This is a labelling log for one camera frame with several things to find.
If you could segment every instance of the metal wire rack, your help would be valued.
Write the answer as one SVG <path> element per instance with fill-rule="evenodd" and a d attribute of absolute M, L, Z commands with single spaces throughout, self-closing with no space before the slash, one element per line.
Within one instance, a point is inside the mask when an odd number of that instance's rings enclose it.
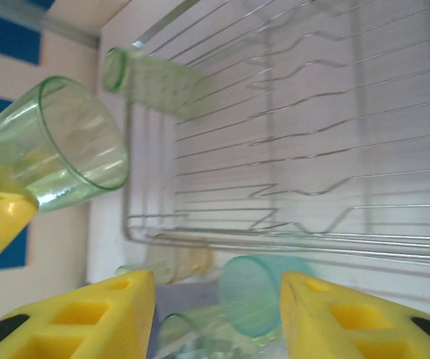
<path fill-rule="evenodd" d="M 128 239 L 430 263 L 430 0 L 186 0 L 134 45 L 210 90 L 126 102 Z"/>

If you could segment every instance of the glass rim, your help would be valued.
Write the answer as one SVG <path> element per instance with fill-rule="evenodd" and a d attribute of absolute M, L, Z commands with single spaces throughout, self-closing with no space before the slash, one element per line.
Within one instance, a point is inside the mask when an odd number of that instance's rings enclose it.
<path fill-rule="evenodd" d="M 84 94 L 88 95 L 90 97 L 90 99 L 95 99 L 100 104 L 100 108 L 104 112 L 105 119 L 111 122 L 111 124 L 114 126 L 114 130 L 120 136 L 120 141 L 123 144 L 123 147 L 125 147 L 125 145 L 124 145 L 122 133 L 118 129 L 118 126 L 115 123 L 114 118 L 111 116 L 110 111 L 105 107 L 103 102 L 101 102 L 92 93 L 92 91 L 87 86 L 82 85 L 81 83 L 77 82 L 76 80 L 70 79 L 70 78 L 65 77 L 65 76 L 50 76 L 50 77 L 44 79 L 37 86 L 38 89 L 37 89 L 37 106 L 36 107 L 37 107 L 37 113 L 39 114 L 40 122 L 42 123 L 42 126 L 43 126 L 43 131 L 45 132 L 47 138 L 49 139 L 50 144 L 54 147 L 55 151 L 60 156 L 60 160 L 67 166 L 69 171 L 73 172 L 76 175 L 76 177 L 78 177 L 82 181 L 88 182 L 90 185 L 94 186 L 95 188 L 102 189 L 104 191 L 115 191 L 119 188 L 122 188 L 125 185 L 126 181 L 128 180 L 128 177 L 129 177 L 129 166 L 128 165 L 126 166 L 125 177 L 120 181 L 120 183 L 117 183 L 113 186 L 100 185 L 100 184 L 88 179 L 86 176 L 84 176 L 84 174 L 82 174 L 72 164 L 72 162 L 65 156 L 64 152 L 58 146 L 57 141 L 53 138 L 52 133 L 50 132 L 49 127 L 47 126 L 46 118 L 45 118 L 45 115 L 43 114 L 43 111 L 42 111 L 43 90 L 45 89 L 47 84 L 49 84 L 50 82 L 55 82 L 55 81 L 59 81 L 59 82 L 65 83 L 65 84 L 72 85 L 72 86 L 78 88 L 79 90 L 81 90 Z"/>
<path fill-rule="evenodd" d="M 254 263 L 254 264 L 258 265 L 265 272 L 267 278 L 269 279 L 269 284 L 270 284 L 271 288 L 273 289 L 272 290 L 272 294 L 273 294 L 273 296 L 279 302 L 279 300 L 280 300 L 280 293 L 279 293 L 279 290 L 277 288 L 276 278 L 274 277 L 274 275 L 273 275 L 271 269 L 269 268 L 269 266 L 267 266 L 259 258 L 254 257 L 254 256 L 238 256 L 238 257 L 234 257 L 234 258 L 231 259 L 231 261 L 229 261 L 225 265 L 225 268 L 227 268 L 230 263 L 233 265 L 233 263 L 241 262 L 241 261 L 248 261 L 248 262 Z M 221 283 L 221 279 L 223 277 L 223 272 L 226 275 L 225 270 L 223 270 L 221 272 L 221 275 L 220 275 L 220 281 L 218 282 L 218 288 L 219 289 L 221 288 L 221 285 L 219 283 Z M 227 301 L 224 300 L 224 296 L 222 294 L 223 291 L 222 290 L 218 290 L 218 291 L 219 291 L 219 298 L 220 298 L 221 305 L 223 306 L 223 308 L 225 310 L 227 310 L 227 307 L 229 307 L 229 305 L 227 305 Z M 233 328 L 235 328 L 236 331 L 238 331 L 240 334 L 243 334 L 243 335 L 248 336 L 248 337 L 262 337 L 263 335 L 266 335 L 267 333 L 269 333 L 270 331 L 272 331 L 274 328 L 276 328 L 278 326 L 278 323 L 280 324 L 280 319 L 279 318 L 269 318 L 269 319 L 266 319 L 265 322 L 269 323 L 269 326 L 271 326 L 272 328 L 269 331 L 266 331 L 266 332 L 262 331 L 263 333 L 261 333 L 261 331 L 254 331 L 253 328 L 252 328 L 252 326 L 250 326 L 250 325 L 240 325 L 239 323 L 235 323 L 234 321 L 231 320 L 231 317 L 232 317 L 231 315 L 227 314 L 227 319 L 228 319 L 228 322 L 230 322 L 231 326 Z"/>
<path fill-rule="evenodd" d="M 162 350 L 167 345 L 167 343 L 162 342 L 163 327 L 165 326 L 165 328 L 166 328 L 167 323 L 172 322 L 175 319 L 180 320 L 181 323 L 183 323 L 189 330 L 195 332 L 199 336 L 199 338 L 201 339 L 203 346 L 209 350 L 209 348 L 208 348 L 209 338 L 208 338 L 207 333 L 205 333 L 205 331 L 201 328 L 201 326 L 199 326 L 192 318 L 190 318 L 189 315 L 185 315 L 184 313 L 172 313 L 172 314 L 166 316 L 162 320 L 162 323 L 160 324 L 160 329 L 159 329 L 159 333 L 158 333 L 158 342 L 159 342 L 158 345 L 159 345 L 159 347 L 158 347 L 157 351 Z"/>
<path fill-rule="evenodd" d="M 117 79 L 112 82 L 111 84 L 108 83 L 108 80 L 105 76 L 108 70 L 111 69 L 114 61 L 120 62 L 120 70 L 117 74 Z M 126 68 L 128 66 L 128 55 L 126 54 L 126 50 L 115 46 L 112 47 L 105 55 L 105 61 L 103 64 L 103 71 L 102 71 L 102 84 L 103 88 L 111 93 L 119 93 L 123 83 L 125 82 L 125 78 L 127 75 Z"/>

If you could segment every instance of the yellow foam block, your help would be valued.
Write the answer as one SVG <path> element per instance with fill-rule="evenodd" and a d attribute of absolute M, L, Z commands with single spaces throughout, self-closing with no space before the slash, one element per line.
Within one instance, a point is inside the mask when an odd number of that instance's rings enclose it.
<path fill-rule="evenodd" d="M 418 310 L 301 273 L 285 273 L 281 319 L 290 358 L 430 359 Z"/>
<path fill-rule="evenodd" d="M 0 192 L 0 253 L 37 213 L 35 201 L 22 194 Z"/>
<path fill-rule="evenodd" d="M 21 307 L 0 359 L 144 359 L 155 300 L 153 273 L 135 271 Z"/>

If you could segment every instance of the teal plastic cup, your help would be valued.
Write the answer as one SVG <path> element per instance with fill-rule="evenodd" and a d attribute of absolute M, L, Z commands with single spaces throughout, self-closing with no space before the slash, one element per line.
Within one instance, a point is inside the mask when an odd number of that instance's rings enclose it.
<path fill-rule="evenodd" d="M 128 174 L 117 124 L 76 81 L 49 77 L 0 114 L 0 192 L 34 198 L 39 212 L 118 189 Z"/>
<path fill-rule="evenodd" d="M 297 257 L 241 256 L 225 265 L 218 284 L 219 297 L 227 320 L 239 333 L 262 337 L 281 326 L 281 277 L 286 271 L 314 275 Z"/>

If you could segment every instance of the green glass cup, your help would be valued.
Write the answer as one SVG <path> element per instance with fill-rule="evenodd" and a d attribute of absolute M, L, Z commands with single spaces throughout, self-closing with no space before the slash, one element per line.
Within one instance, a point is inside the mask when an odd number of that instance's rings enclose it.
<path fill-rule="evenodd" d="M 102 86 L 130 101 L 148 108 L 189 119 L 206 103 L 199 101 L 208 94 L 209 80 L 191 67 L 148 55 L 132 47 L 114 47 L 105 56 Z"/>
<path fill-rule="evenodd" d="M 231 328 L 220 306 L 172 314 L 163 320 L 157 358 L 248 359 L 259 343 Z"/>
<path fill-rule="evenodd" d="M 49 77 L 0 114 L 0 191 L 48 212 L 122 187 L 123 136 L 105 106 L 71 79 Z"/>
<path fill-rule="evenodd" d="M 300 258 L 269 254 L 235 257 L 223 267 L 219 298 L 239 333 L 262 337 L 281 326 L 279 301 L 285 271 L 314 275 Z"/>

